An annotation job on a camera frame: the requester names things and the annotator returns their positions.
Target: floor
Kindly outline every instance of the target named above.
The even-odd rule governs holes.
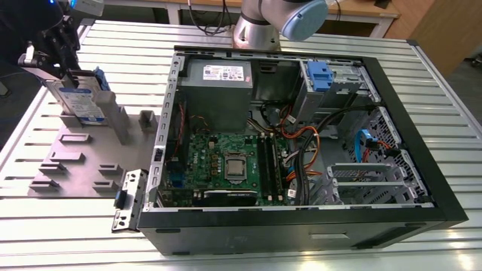
[[[476,120],[482,123],[482,68],[473,68],[469,62],[461,62],[447,81]],[[1,149],[37,93],[39,82],[33,75],[17,67],[3,67],[2,65],[0,65],[0,82],[11,90],[6,98],[0,97]]]

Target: motherboard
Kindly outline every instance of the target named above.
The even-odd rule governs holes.
[[[285,205],[285,153],[286,141],[273,135],[190,135],[186,170],[168,175],[172,204]]]

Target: sticker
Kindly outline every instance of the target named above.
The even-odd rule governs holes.
[[[208,65],[202,68],[204,80],[244,81],[242,67]]]
[[[292,124],[295,124],[295,117],[292,117],[290,115],[286,115],[285,119],[288,120],[288,122],[290,122]]]
[[[104,121],[104,114],[92,101],[92,90],[69,88],[58,88],[58,90],[68,108],[70,108],[80,120],[92,124]]]
[[[295,198],[296,197],[296,191],[293,189],[286,190],[286,197],[288,198]]]

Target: cpu socket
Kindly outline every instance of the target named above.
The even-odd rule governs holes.
[[[245,156],[224,156],[224,179],[238,185],[246,179]]]

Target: slotted metal table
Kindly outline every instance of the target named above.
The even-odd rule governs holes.
[[[126,112],[160,113],[173,45],[229,47],[228,33],[94,21],[78,28],[80,66],[100,66]],[[113,270],[473,270],[482,267],[482,128],[425,55],[401,40],[315,35],[284,51],[372,56],[400,97],[469,220],[380,250],[164,257],[141,234],[112,234],[112,199],[27,198],[61,121],[45,89],[0,153],[0,266]]]

